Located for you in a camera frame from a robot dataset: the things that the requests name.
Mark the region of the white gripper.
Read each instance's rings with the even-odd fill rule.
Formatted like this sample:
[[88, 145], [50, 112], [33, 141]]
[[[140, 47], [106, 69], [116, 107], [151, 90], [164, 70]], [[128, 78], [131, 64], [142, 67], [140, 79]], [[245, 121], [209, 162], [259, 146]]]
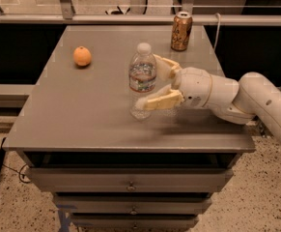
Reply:
[[164, 110], [174, 108], [181, 103], [185, 108], [201, 108], [207, 102], [211, 92], [211, 75], [193, 67], [182, 69], [181, 65], [171, 59], [155, 54], [156, 73], [162, 80], [174, 79], [173, 89], [166, 85], [156, 93], [140, 98], [135, 107], [140, 110]]

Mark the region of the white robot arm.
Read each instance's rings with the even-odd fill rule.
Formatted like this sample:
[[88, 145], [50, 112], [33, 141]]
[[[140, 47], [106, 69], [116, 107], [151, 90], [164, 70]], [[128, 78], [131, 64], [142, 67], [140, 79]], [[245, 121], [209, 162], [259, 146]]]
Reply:
[[281, 91], [266, 77], [248, 72], [240, 80], [214, 75], [156, 56], [157, 76], [171, 84], [139, 99], [141, 110], [164, 110], [185, 105], [208, 109], [225, 121], [244, 125], [259, 118], [281, 145]]

